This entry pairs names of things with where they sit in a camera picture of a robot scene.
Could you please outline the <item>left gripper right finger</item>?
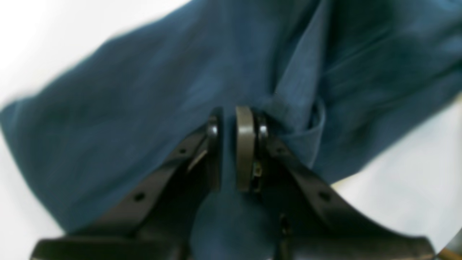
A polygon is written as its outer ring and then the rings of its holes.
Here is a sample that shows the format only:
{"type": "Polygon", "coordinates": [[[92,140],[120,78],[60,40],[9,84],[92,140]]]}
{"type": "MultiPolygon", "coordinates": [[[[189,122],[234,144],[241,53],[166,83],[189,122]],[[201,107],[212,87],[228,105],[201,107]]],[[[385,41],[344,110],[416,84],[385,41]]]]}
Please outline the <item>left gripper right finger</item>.
{"type": "Polygon", "coordinates": [[[429,240],[393,232],[356,210],[269,131],[236,107],[236,187],[277,224],[274,260],[434,260],[429,240]]]}

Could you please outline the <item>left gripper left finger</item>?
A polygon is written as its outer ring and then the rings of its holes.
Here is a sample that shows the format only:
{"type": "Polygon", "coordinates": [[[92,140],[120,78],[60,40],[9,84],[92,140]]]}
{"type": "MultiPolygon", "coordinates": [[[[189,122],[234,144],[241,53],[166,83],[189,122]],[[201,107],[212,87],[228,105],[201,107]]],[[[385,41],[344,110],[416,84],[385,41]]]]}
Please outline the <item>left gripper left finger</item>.
{"type": "Polygon", "coordinates": [[[192,260],[196,213],[221,188],[223,109],[186,136],[154,172],[97,221],[40,240],[33,260],[192,260]]]}

